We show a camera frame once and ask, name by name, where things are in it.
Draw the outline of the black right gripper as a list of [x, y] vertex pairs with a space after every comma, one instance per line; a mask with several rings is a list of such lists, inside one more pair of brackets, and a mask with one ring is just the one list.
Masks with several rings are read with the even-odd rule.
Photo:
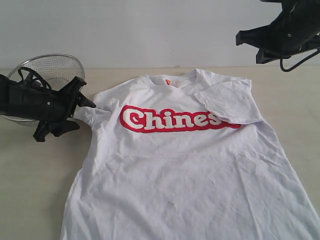
[[280, 60], [283, 55], [292, 56], [304, 44], [320, 32], [320, 2], [318, 0], [268, 0], [281, 4], [282, 11], [270, 24], [240, 30], [235, 44], [247, 44], [260, 48], [255, 56], [256, 64]]

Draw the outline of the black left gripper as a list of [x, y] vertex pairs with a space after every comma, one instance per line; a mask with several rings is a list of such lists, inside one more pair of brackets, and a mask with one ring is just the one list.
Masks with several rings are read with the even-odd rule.
[[38, 121], [33, 134], [37, 142], [45, 142], [48, 134], [60, 137], [80, 129], [78, 123], [69, 120], [76, 107], [96, 107], [94, 102], [81, 93], [80, 89], [84, 85], [86, 82], [76, 76], [58, 91], [45, 91], [40, 88], [27, 90], [25, 118]]

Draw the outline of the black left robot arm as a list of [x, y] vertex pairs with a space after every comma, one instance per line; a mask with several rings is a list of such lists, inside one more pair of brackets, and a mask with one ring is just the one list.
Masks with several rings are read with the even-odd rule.
[[87, 83], [80, 77], [60, 90], [23, 86], [4, 75], [0, 76], [0, 114], [38, 121], [33, 134], [37, 142], [45, 142], [48, 134], [55, 137], [78, 130], [79, 124], [69, 120], [73, 117], [76, 107], [95, 108], [91, 100], [86, 98], [80, 88]]

